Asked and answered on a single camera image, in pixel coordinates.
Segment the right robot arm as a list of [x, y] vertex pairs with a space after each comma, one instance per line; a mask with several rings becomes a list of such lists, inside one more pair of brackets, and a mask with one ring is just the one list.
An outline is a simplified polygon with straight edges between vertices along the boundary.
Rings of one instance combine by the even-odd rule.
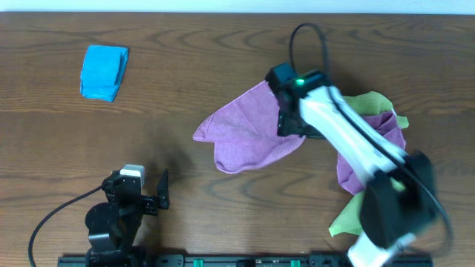
[[279, 107], [313, 127], [346, 159], [364, 186], [363, 231], [348, 250], [353, 266], [383, 266], [438, 214], [428, 158], [409, 155], [369, 126], [320, 71], [288, 68], [266, 80]]

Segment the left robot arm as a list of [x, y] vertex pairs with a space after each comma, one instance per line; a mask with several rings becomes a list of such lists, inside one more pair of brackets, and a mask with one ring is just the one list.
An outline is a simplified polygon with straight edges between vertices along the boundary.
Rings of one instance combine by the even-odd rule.
[[85, 217], [91, 248], [86, 266], [132, 267], [146, 264], [145, 252], [134, 246], [134, 240], [145, 215], [157, 216], [170, 206], [168, 171], [157, 183], [154, 196], [142, 194], [145, 169], [126, 165], [104, 179], [102, 190], [107, 201], [92, 207]]

